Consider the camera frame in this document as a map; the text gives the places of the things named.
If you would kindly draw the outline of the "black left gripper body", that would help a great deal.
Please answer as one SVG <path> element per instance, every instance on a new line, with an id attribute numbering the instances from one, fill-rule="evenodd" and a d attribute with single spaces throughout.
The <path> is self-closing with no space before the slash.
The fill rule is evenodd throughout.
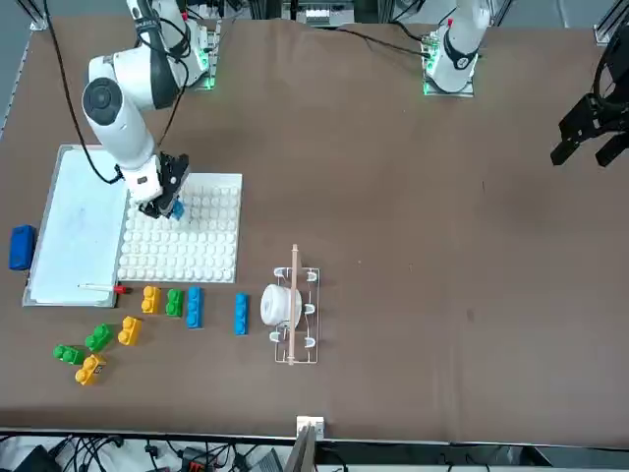
<path id="1" fill-rule="evenodd" d="M 606 133 L 628 130 L 628 93 L 612 92 L 609 95 L 593 95 L 595 110 L 594 137 Z"/>

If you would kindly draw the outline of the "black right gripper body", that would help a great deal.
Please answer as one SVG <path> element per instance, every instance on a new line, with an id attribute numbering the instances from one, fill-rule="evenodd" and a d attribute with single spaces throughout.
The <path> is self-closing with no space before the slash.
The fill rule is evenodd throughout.
<path id="1" fill-rule="evenodd" d="M 189 171 L 190 158 L 187 154 L 170 155 L 161 152 L 158 156 L 160 198 L 175 198 L 181 191 Z"/>

